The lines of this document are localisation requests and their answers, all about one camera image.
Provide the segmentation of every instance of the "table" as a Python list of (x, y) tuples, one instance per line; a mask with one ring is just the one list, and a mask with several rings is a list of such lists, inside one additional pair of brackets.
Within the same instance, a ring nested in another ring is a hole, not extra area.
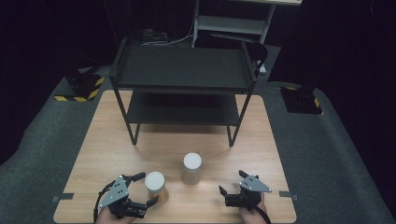
[(199, 15), (200, 0), (195, 0), (193, 41), (195, 41), (195, 39), (197, 38), (199, 30), (210, 30), (210, 31), (260, 35), (259, 41), (261, 43), (264, 43), (264, 39), (267, 36), (268, 29), (271, 24), (271, 20), (275, 12), (276, 5), (299, 6), (302, 3), (302, 0), (234, 0), (234, 1), (269, 4), (270, 9), (267, 12), (267, 17), (265, 21), (201, 16)]
[[(120, 95), (129, 99), (132, 92), (120, 91)], [(238, 105), (244, 100), (236, 96)], [(165, 176), (169, 199), (150, 207), (145, 218), (134, 223), (241, 223), (238, 209), (226, 207), (219, 194), (219, 186), (229, 193), (239, 190), (238, 170), (258, 175), (273, 190), (265, 193), (273, 223), (294, 222), (291, 198), (279, 196), (289, 187), (260, 96), (252, 96), (243, 122), (233, 147), (224, 141), (227, 132), (221, 126), (161, 124), (142, 126), (139, 144), (134, 146), (114, 91), (105, 91), (64, 189), (73, 199), (60, 200), (55, 222), (92, 223), (97, 193), (106, 184), (121, 174), (159, 171)], [(193, 186), (181, 180), (182, 161), (189, 152), (203, 158), (202, 179)], [(148, 198), (143, 180), (132, 183), (129, 191), (134, 201), (143, 203)]]
[[(233, 146), (257, 82), (245, 43), (242, 49), (191, 49), (127, 42), (123, 38), (109, 77), (134, 145), (142, 123), (183, 123), (224, 125)], [(121, 88), (134, 89), (128, 111)], [(240, 91), (247, 96), (238, 113), (234, 95)], [(134, 132), (131, 123), (137, 123)]]

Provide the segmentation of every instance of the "black shelf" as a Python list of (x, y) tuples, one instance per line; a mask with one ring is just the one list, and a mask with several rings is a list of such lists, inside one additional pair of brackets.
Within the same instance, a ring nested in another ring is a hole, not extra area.
[(135, 90), (127, 112), (130, 123), (236, 126), (234, 94), (178, 94)]

